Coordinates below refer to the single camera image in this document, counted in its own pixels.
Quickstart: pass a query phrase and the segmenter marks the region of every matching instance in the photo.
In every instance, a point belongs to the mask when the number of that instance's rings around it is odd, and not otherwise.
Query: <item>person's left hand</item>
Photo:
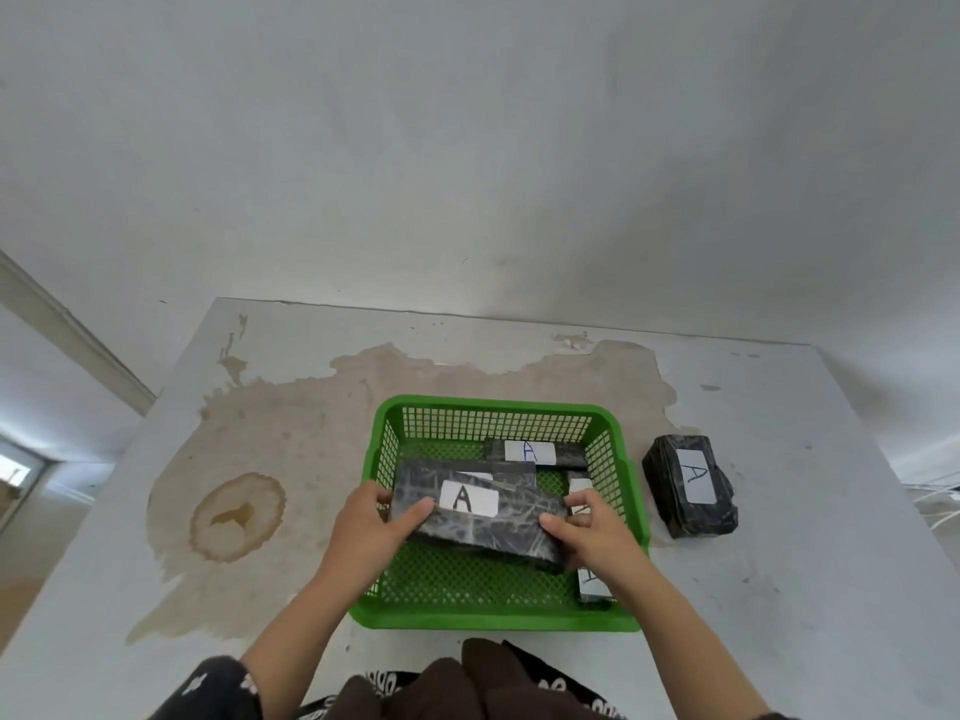
[[[329,581],[350,604],[373,585],[407,536],[433,511],[433,498],[424,497],[399,517],[384,522],[377,505],[389,505],[393,497],[390,490],[367,480],[337,513],[317,578]]]

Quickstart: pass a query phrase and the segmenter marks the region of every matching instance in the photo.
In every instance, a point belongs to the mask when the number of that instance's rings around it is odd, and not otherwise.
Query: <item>white label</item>
[[[503,442],[503,453],[504,459],[510,463],[557,464],[557,448],[552,441],[507,439]]]
[[[610,593],[606,583],[598,579],[594,571],[588,568],[577,570],[577,579],[580,581],[580,593],[584,596],[600,596],[605,599],[613,599],[614,594]]]
[[[500,493],[476,484],[444,480],[439,486],[439,507],[472,516],[496,518],[500,510]]]
[[[594,486],[594,481],[589,477],[571,477],[569,479],[569,483],[570,490],[567,491],[568,495],[570,493],[580,493],[580,491],[589,490]],[[572,513],[574,516],[580,513],[589,513],[590,511],[591,508],[589,505],[575,505],[570,508],[570,513]]]
[[[677,460],[683,473],[686,502],[697,505],[716,505],[714,478],[707,467],[707,458],[699,449],[678,449]]]

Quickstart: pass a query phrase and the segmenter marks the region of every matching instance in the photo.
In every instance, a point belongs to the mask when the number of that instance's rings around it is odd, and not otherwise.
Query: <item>sleeve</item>
[[[263,720],[263,712],[247,668],[232,656],[211,656],[150,720]]]

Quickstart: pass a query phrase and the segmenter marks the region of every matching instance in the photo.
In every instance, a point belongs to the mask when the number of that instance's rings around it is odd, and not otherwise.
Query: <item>dark clothing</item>
[[[594,720],[623,717],[575,679],[509,642],[463,642],[462,663],[438,659],[417,675],[351,677],[296,720]],[[236,659],[200,663],[150,720],[262,720],[253,678]]]

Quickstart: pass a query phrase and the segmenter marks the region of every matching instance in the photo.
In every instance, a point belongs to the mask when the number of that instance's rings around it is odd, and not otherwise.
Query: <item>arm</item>
[[[350,494],[333,524],[316,576],[241,658],[260,693],[264,720],[293,717],[333,630],[433,510],[433,500],[424,498],[385,523],[377,504],[389,503],[391,497],[373,481]]]
[[[593,571],[636,617],[678,720],[756,720],[770,707],[690,602],[644,555],[630,529],[596,490],[566,496],[590,514],[545,513],[540,525]]]

